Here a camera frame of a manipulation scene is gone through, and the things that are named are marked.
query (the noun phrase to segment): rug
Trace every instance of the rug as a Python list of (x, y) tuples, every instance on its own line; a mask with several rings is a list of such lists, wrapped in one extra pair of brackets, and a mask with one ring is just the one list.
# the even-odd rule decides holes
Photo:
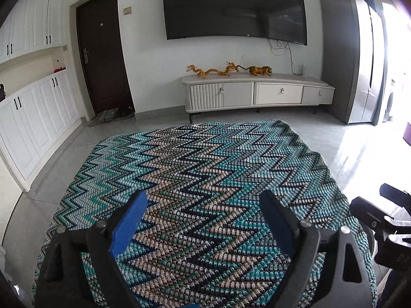
[[(365, 232), (321, 155), (282, 121), (194, 124), (102, 140), (53, 217), (33, 293), (56, 228), (107, 219), (136, 189), (147, 191), (148, 208), (116, 262), (143, 308), (265, 307), (290, 264), (260, 213), (265, 189), (318, 228), (351, 228), (376, 302)], [(106, 307), (90, 256), (82, 258), (94, 299)], [(310, 304), (323, 261), (318, 254), (299, 307)]]

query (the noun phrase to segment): wall-mounted tv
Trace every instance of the wall-mounted tv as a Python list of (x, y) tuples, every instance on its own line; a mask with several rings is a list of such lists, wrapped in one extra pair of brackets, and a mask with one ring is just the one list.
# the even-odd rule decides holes
[(307, 45), (304, 0), (163, 0), (167, 39), (249, 36)]

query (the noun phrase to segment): refrigerator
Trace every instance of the refrigerator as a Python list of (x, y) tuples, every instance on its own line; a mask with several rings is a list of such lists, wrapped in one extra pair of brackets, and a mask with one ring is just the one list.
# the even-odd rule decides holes
[(335, 88), (329, 113), (349, 123), (371, 122), (384, 73), (381, 18), (364, 0), (320, 0), (321, 79)]

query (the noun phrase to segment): golden figurine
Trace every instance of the golden figurine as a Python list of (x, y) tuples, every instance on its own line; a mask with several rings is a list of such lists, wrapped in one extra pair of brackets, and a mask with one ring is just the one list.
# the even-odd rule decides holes
[(208, 71), (203, 71), (202, 69), (197, 69), (196, 66), (190, 65), (187, 67), (187, 71), (193, 71), (194, 73), (197, 73), (197, 76), (202, 76), (203, 78), (206, 78), (208, 74), (211, 72), (217, 73), (218, 75), (224, 75), (224, 76), (230, 76), (229, 72), (231, 71), (237, 71), (238, 72), (238, 67), (236, 66), (235, 63), (233, 62), (228, 62), (227, 61), (227, 67), (225, 71), (219, 71), (218, 69), (211, 68)]
[(237, 67), (240, 67), (244, 69), (245, 71), (249, 70), (250, 74), (254, 74), (255, 76), (259, 76), (261, 74), (271, 75), (273, 73), (273, 70), (271, 69), (270, 66), (263, 66), (263, 67), (250, 66), (248, 68), (244, 68), (238, 65)]

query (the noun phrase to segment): tv stand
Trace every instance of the tv stand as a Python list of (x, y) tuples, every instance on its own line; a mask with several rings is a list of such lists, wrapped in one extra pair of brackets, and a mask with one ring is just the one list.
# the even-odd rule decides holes
[(317, 106), (331, 104), (334, 88), (325, 82), (299, 75), (254, 76), (196, 75), (181, 79), (186, 86), (185, 109), (190, 115), (208, 111), (278, 106)]

